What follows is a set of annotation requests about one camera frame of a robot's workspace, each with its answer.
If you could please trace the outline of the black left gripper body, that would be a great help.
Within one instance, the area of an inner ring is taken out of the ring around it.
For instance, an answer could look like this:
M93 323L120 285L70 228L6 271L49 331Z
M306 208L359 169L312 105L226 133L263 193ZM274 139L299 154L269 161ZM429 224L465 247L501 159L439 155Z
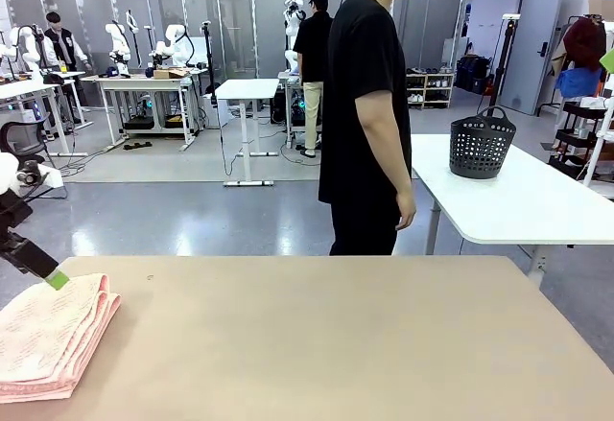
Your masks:
M12 190L1 195L1 247L16 248L25 238L13 232L22 222L33 214L28 203Z

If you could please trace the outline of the person's right hand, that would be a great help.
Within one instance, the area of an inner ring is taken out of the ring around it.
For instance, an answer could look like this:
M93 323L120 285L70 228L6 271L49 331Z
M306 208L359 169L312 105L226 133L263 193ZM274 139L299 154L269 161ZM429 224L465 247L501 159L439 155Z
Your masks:
M408 185L400 189L396 194L396 202L400 213L400 220L395 229L401 231L412 224L416 213L413 186Z

